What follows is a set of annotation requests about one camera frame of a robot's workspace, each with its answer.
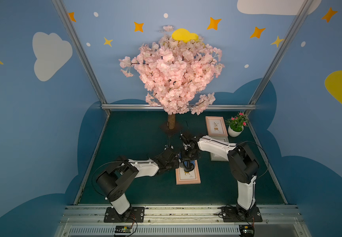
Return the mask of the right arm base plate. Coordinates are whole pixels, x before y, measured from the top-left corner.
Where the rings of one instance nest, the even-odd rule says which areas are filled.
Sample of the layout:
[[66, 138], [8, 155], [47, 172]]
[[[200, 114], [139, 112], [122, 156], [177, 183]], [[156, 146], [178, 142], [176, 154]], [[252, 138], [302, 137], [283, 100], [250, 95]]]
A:
[[219, 216], [224, 222], [263, 222], [260, 210], [256, 205], [249, 210], [231, 205], [222, 206], [220, 209]]

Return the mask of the blue and grey cloth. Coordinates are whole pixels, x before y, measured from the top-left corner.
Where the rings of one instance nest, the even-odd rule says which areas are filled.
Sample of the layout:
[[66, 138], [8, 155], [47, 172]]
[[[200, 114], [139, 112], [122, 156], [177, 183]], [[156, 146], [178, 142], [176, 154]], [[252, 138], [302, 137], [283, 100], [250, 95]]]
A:
[[179, 166], [183, 168], [186, 173], [192, 172], [195, 169], [194, 161], [184, 161], [181, 162]]

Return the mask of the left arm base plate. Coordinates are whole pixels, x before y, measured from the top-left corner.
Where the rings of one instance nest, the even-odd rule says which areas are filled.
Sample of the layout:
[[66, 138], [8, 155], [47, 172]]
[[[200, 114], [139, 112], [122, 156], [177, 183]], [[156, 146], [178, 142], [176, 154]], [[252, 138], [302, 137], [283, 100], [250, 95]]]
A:
[[104, 223], [129, 223], [135, 220], [137, 223], [143, 223], [145, 207], [134, 206], [130, 207], [123, 214], [118, 214], [113, 207], [106, 209]]

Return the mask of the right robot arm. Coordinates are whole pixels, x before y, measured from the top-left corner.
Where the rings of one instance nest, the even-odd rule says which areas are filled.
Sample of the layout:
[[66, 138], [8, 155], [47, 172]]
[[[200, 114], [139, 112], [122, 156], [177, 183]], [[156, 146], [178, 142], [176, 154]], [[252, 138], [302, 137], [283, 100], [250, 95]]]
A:
[[180, 140], [184, 149], [180, 152], [179, 164], [186, 172], [194, 170], [192, 161], [200, 158], [200, 151], [225, 158], [238, 182], [237, 210], [242, 213], [253, 211], [256, 207], [255, 184], [259, 163], [248, 145], [227, 143], [207, 135], [196, 137], [188, 132], [182, 133]]

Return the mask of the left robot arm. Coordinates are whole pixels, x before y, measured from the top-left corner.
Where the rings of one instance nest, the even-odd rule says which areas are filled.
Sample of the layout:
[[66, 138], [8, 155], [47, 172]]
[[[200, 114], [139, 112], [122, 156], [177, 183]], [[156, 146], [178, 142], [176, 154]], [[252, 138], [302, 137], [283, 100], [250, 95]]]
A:
[[131, 208], [125, 192], [134, 179], [153, 177], [175, 170], [179, 168], [179, 162], [180, 155], [173, 148], [166, 148], [160, 155], [141, 161], [119, 156], [97, 176], [96, 184], [116, 213], [122, 216]]

